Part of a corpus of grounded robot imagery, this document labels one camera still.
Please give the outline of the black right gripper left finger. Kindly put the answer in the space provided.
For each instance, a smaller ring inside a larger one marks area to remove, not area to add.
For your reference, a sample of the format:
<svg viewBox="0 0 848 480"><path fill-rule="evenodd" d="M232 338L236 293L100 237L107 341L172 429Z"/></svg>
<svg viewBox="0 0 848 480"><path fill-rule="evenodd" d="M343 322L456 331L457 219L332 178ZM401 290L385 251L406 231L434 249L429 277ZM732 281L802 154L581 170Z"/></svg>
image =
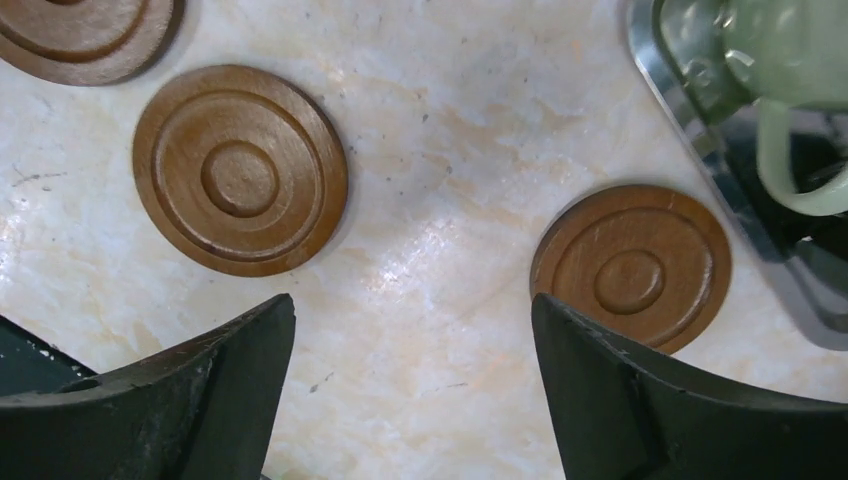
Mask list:
<svg viewBox="0 0 848 480"><path fill-rule="evenodd" d="M96 373L1 323L5 479L259 479L295 339L281 294Z"/></svg>

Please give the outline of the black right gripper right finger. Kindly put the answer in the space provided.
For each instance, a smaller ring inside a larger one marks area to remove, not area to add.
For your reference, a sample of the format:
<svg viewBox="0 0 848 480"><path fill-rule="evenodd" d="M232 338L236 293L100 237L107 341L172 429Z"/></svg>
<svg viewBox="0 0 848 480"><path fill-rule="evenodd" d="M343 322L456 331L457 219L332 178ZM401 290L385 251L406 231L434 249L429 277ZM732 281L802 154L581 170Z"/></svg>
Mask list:
<svg viewBox="0 0 848 480"><path fill-rule="evenodd" d="M731 380L547 294L536 353L569 479L843 479L847 407Z"/></svg>

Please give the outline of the light green mug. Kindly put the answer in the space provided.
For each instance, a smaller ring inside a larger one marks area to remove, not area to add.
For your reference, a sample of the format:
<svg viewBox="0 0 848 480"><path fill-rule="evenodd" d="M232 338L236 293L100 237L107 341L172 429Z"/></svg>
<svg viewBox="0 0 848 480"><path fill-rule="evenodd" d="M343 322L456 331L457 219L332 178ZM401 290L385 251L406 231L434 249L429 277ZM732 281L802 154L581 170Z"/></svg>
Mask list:
<svg viewBox="0 0 848 480"><path fill-rule="evenodd" d="M794 109L847 109L844 1L664 1L658 23L700 113L720 121L757 109L757 172L767 193L808 216L847 209L847 172L801 192L791 170Z"/></svg>

